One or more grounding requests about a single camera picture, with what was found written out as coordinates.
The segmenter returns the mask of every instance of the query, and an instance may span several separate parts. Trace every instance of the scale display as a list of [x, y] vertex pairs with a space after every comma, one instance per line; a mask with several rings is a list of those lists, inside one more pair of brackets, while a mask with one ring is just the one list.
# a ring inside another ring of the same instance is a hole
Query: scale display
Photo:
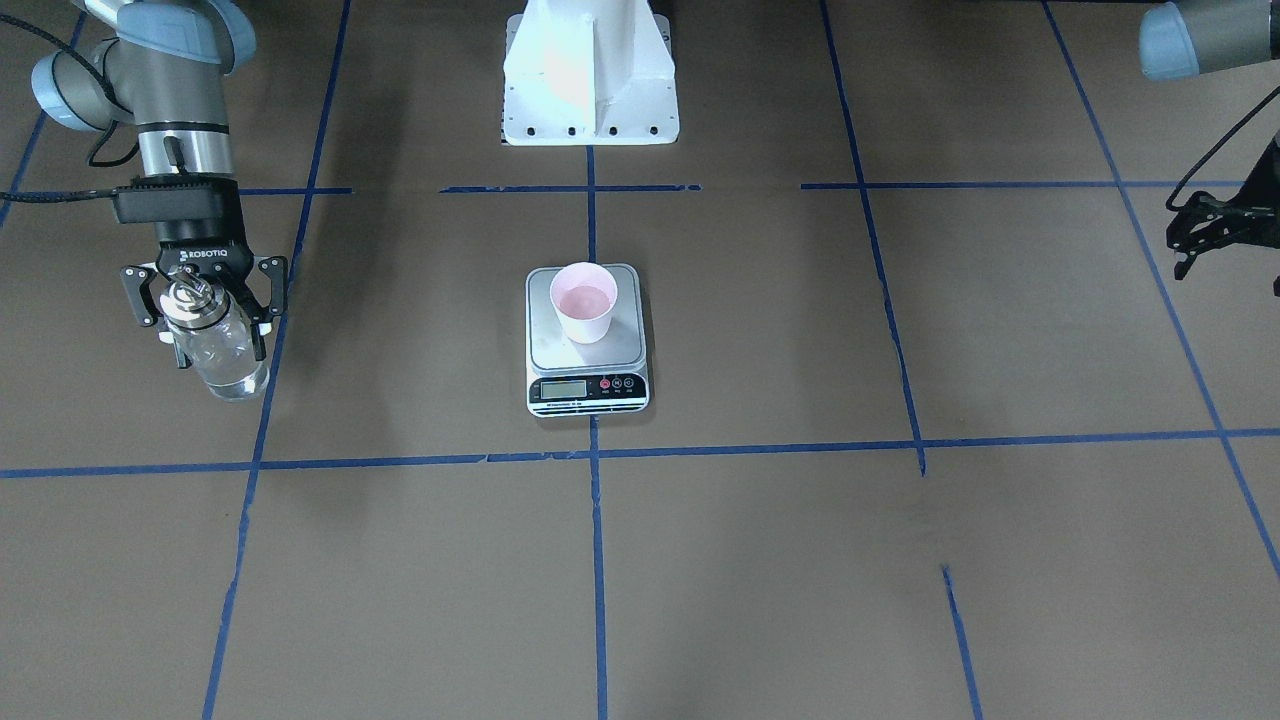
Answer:
[[618, 283], [618, 301], [609, 332], [590, 345], [564, 337], [556, 318], [550, 282], [559, 268], [539, 268], [525, 281], [525, 400], [534, 415], [635, 413], [649, 405], [640, 278], [631, 265], [604, 268]]

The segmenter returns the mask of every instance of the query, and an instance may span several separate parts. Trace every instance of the blue tape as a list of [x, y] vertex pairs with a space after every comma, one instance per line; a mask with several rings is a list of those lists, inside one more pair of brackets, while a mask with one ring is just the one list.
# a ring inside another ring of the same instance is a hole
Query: blue tape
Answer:
[[609, 664], [604, 614], [604, 528], [600, 512], [600, 418], [591, 415], [591, 556], [595, 574], [595, 712], [609, 719]]
[[[329, 129], [329, 113], [333, 109], [333, 99], [338, 86], [338, 70], [342, 67], [342, 50], [346, 42], [347, 24], [349, 19], [351, 0], [344, 0], [342, 5], [342, 19], [338, 22], [338, 40], [334, 44], [333, 63], [329, 68], [329, 83], [325, 88], [324, 105], [320, 111], [320, 123], [316, 128], [315, 150], [311, 155], [311, 172], [307, 176], [308, 192], [303, 196], [302, 213], [298, 218], [298, 234], [293, 243], [293, 255], [289, 264], [289, 278], [287, 282], [288, 290], [292, 290], [293, 283], [297, 279], [298, 258], [302, 255], [302, 249], [306, 241], [307, 224], [311, 217], [311, 201], [315, 197], [315, 193], [310, 191], [315, 190], [316, 177], [320, 173], [320, 160], [324, 154], [325, 133]], [[271, 355], [271, 379], [266, 386], [266, 393], [262, 398], [262, 415], [259, 420], [257, 438], [253, 442], [253, 461], [248, 471], [248, 482], [244, 488], [244, 505], [241, 509], [241, 524], [236, 541], [236, 570], [232, 574], [232, 582], [227, 587], [227, 594], [223, 598], [223, 614], [218, 626], [218, 641], [214, 646], [214, 660], [209, 669], [209, 685], [205, 689], [205, 705], [201, 712], [201, 720], [212, 720], [214, 706], [218, 701], [218, 685], [223, 674], [223, 659], [227, 653], [227, 641], [230, 637], [232, 615], [236, 610], [236, 593], [239, 588], [241, 568], [243, 566], [244, 548], [248, 542], [250, 507], [252, 507], [253, 497], [257, 493], [257, 478], [262, 466], [266, 432], [271, 420], [271, 404], [275, 400], [275, 388], [278, 387], [280, 378], [280, 359], [284, 355], [284, 338], [288, 334], [288, 329], [289, 315], [285, 313], [285, 315], [280, 318], [280, 328], [275, 336], [275, 347]]]
[[969, 688], [969, 706], [973, 707], [973, 720], [982, 720], [982, 700], [978, 697], [978, 679], [973, 673], [973, 659], [969, 656], [969, 638], [964, 632], [964, 619], [956, 605], [955, 587], [951, 583], [951, 568], [942, 566], [942, 582], [947, 585], [947, 605], [951, 606], [951, 625], [956, 630], [956, 644], [960, 646], [960, 662], [964, 665], [964, 682]]
[[924, 445], [920, 442], [920, 420], [915, 414], [915, 398], [911, 395], [911, 378], [906, 372], [906, 355], [902, 352], [902, 338], [897, 332], [897, 318], [893, 314], [893, 297], [888, 290], [888, 277], [884, 273], [884, 256], [881, 254], [879, 233], [876, 232], [876, 215], [872, 213], [870, 193], [867, 192], [867, 176], [863, 173], [863, 159], [858, 151], [858, 136], [854, 133], [854, 117], [849, 110], [849, 95], [845, 91], [845, 76], [840, 69], [840, 55], [836, 53], [836, 37], [831, 31], [831, 14], [827, 0], [818, 0], [822, 9], [822, 24], [827, 31], [827, 50], [831, 53], [831, 69], [836, 74], [836, 90], [840, 94], [840, 109], [845, 115], [845, 132], [849, 136], [849, 154], [854, 160], [854, 174], [858, 176], [859, 195], [863, 200], [863, 215], [867, 218], [867, 234], [872, 242], [872, 256], [876, 259], [876, 277], [879, 278], [881, 292], [884, 296], [884, 316], [888, 320], [888, 333], [897, 352], [897, 369], [902, 380], [902, 400], [906, 402], [906, 416], [911, 423], [911, 438], [915, 441], [915, 455], [920, 464], [920, 475], [928, 471], [924, 457]]
[[511, 192], [701, 192], [700, 184], [451, 184], [440, 195]]
[[586, 261], [595, 263], [595, 147], [586, 146]]
[[1160, 268], [1156, 265], [1156, 259], [1151, 252], [1151, 245], [1147, 242], [1147, 234], [1142, 229], [1142, 223], [1138, 222], [1138, 213], [1134, 210], [1133, 200], [1129, 197], [1129, 191], [1120, 179], [1120, 168], [1116, 165], [1115, 156], [1111, 154], [1111, 146], [1107, 143], [1106, 135], [1102, 132], [1102, 124], [1098, 123], [1098, 117], [1093, 111], [1093, 104], [1089, 102], [1089, 96], [1084, 91], [1084, 83], [1080, 81], [1080, 73], [1076, 72], [1075, 63], [1071, 60], [1071, 53], [1068, 50], [1066, 40], [1062, 37], [1062, 31], [1057, 27], [1057, 20], [1053, 18], [1053, 10], [1050, 8], [1047, 0], [1041, 0], [1041, 8], [1044, 10], [1044, 17], [1048, 19], [1048, 24], [1053, 29], [1053, 37], [1057, 40], [1057, 46], [1062, 51], [1062, 59], [1066, 61], [1066, 68], [1071, 73], [1071, 81], [1075, 83], [1075, 90], [1080, 95], [1080, 101], [1084, 102], [1084, 110], [1089, 115], [1089, 123], [1093, 126], [1094, 135], [1098, 137], [1098, 145], [1102, 147], [1102, 155], [1107, 160], [1107, 167], [1111, 169], [1111, 177], [1115, 179], [1116, 190], [1120, 191], [1120, 197], [1124, 200], [1125, 210], [1129, 213], [1129, 222], [1133, 224], [1133, 229], [1138, 234], [1138, 242], [1142, 245], [1142, 252], [1147, 259], [1147, 268], [1151, 270], [1151, 275], [1156, 281], [1156, 287], [1160, 290], [1160, 297], [1165, 302], [1165, 310], [1167, 310], [1169, 319], [1172, 322], [1174, 331], [1178, 333], [1178, 342], [1181, 343], [1183, 352], [1187, 354], [1187, 363], [1190, 365], [1192, 374], [1196, 378], [1196, 384], [1199, 387], [1201, 396], [1204, 398], [1204, 406], [1208, 409], [1210, 418], [1213, 420], [1213, 428], [1217, 430], [1216, 434], [1222, 443], [1222, 451], [1226, 454], [1228, 462], [1231, 465], [1231, 473], [1235, 474], [1235, 483], [1239, 486], [1240, 495], [1244, 497], [1245, 507], [1248, 507], [1249, 515], [1253, 518], [1253, 525], [1257, 528], [1258, 538], [1262, 541], [1262, 547], [1266, 550], [1267, 559], [1271, 561], [1271, 569], [1275, 571], [1276, 578], [1280, 579], [1280, 553], [1276, 552], [1275, 542], [1271, 539], [1271, 533], [1267, 530], [1266, 521], [1263, 521], [1262, 514], [1258, 511], [1258, 506], [1253, 500], [1253, 492], [1249, 489], [1249, 483], [1244, 478], [1244, 471], [1240, 469], [1240, 464], [1236, 461], [1235, 450], [1231, 447], [1230, 434], [1222, 425], [1222, 418], [1219, 415], [1217, 406], [1213, 404], [1213, 396], [1208, 391], [1208, 383], [1204, 382], [1204, 374], [1201, 372], [1199, 363], [1196, 360], [1196, 354], [1192, 351], [1187, 331], [1183, 328], [1183, 322], [1178, 316], [1178, 309], [1174, 307], [1174, 301], [1169, 295], [1169, 288], [1165, 286], [1165, 281], [1160, 275]]
[[925, 447], [1011, 447], [1025, 445], [1094, 445], [1108, 442], [1160, 442], [1217, 439], [1217, 430], [1165, 430], [1149, 433], [1100, 433], [1080, 436], [1009, 436], [984, 438], [927, 439]]
[[[1175, 187], [1179, 181], [1121, 181], [1124, 187]], [[1239, 181], [1193, 181], [1188, 187], [1240, 187]], [[1115, 187], [1115, 181], [940, 181], [940, 182], [805, 182], [800, 190], [1032, 190]]]
[[86, 478], [108, 475], [170, 475], [179, 473], [243, 473], [250, 462], [186, 462], [179, 465], [97, 465], [83, 468], [19, 468], [0, 470], [0, 479]]
[[[1229, 437], [1280, 437], [1280, 428], [1244, 428], [1228, 430]], [[1128, 442], [1170, 442], [1217, 439], [1217, 430], [1155, 430], [1146, 433], [1100, 433], [1061, 436], [1000, 436], [977, 438], [924, 439], [927, 448], [956, 447], [1019, 447], [1037, 445], [1098, 445]], [[628, 457], [703, 457], [716, 455], [788, 455], [815, 452], [874, 452], [884, 450], [913, 450], [913, 439], [814, 442], [780, 445], [723, 445], [689, 447], [640, 447], [600, 450], [604, 459]], [[494, 452], [470, 455], [417, 455], [397, 457], [330, 457], [311, 460], [262, 460], [261, 470], [320, 470], [334, 468], [393, 468], [416, 465], [465, 465], [480, 462], [540, 462], [552, 460], [586, 460], [590, 450], [558, 450], [548, 452]], [[0, 470], [0, 479], [68, 478], [95, 475], [148, 475], [173, 473], [228, 473], [252, 469], [252, 462], [209, 462], [189, 465], [99, 465], [84, 468], [18, 468]]]

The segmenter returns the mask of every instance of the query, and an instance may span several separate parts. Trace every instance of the robotic arm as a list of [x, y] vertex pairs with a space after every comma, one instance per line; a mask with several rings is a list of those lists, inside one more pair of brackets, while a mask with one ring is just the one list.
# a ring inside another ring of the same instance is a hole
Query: robotic arm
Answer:
[[[151, 223], [154, 263], [120, 278], [140, 325], [159, 331], [179, 368], [193, 366], [223, 400], [246, 400], [268, 382], [264, 336], [285, 310], [287, 260], [257, 258], [244, 237], [221, 76], [252, 58], [248, 18], [230, 0], [73, 0], [116, 37], [90, 55], [40, 60], [31, 83], [41, 108], [72, 129], [136, 126], [142, 176], [108, 193], [120, 223]], [[248, 288], [270, 278], [269, 302]], [[156, 305], [151, 283], [169, 286]]]
[[[1280, 1], [1183, 0], [1147, 13], [1139, 33], [1143, 73], [1151, 79], [1193, 77], [1280, 58]], [[1165, 204], [1176, 217], [1166, 241], [1178, 252], [1174, 279], [1183, 279], [1210, 250], [1244, 243], [1280, 249], [1280, 135], [1230, 200], [1194, 192], [1184, 205], [1174, 200], [1190, 177], [1271, 100], [1272, 91], [1196, 164]], [[1280, 297], [1280, 278], [1272, 284]]]

